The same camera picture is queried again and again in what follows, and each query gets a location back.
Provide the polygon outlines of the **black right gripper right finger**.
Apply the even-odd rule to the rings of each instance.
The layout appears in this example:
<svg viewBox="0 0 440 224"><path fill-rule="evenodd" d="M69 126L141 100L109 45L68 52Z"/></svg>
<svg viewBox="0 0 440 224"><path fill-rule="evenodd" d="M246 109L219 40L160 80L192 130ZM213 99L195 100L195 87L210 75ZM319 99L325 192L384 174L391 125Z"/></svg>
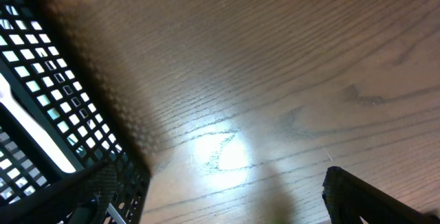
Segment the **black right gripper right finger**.
<svg viewBox="0 0 440 224"><path fill-rule="evenodd" d="M439 224L437 215L418 212L341 167L328 168L322 186L332 223Z"/></svg>

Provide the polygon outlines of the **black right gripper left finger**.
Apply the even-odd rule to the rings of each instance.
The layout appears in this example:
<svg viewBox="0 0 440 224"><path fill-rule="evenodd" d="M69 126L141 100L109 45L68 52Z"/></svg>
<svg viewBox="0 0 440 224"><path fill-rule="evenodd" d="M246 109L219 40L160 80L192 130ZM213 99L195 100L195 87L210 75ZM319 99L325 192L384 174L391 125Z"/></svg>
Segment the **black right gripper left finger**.
<svg viewBox="0 0 440 224"><path fill-rule="evenodd" d="M117 190L112 163L101 161L1 207L2 223L102 223Z"/></svg>

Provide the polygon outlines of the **white plastic fork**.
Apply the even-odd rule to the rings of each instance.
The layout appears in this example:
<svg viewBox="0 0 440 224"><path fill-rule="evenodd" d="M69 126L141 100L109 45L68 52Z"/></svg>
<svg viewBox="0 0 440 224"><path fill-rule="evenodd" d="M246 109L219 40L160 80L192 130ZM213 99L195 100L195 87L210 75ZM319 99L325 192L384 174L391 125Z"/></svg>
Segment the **white plastic fork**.
<svg viewBox="0 0 440 224"><path fill-rule="evenodd" d="M40 146L47 156L66 173L76 172L74 165L56 145L50 135L28 112L13 98L9 82L1 75L1 104L25 132Z"/></svg>

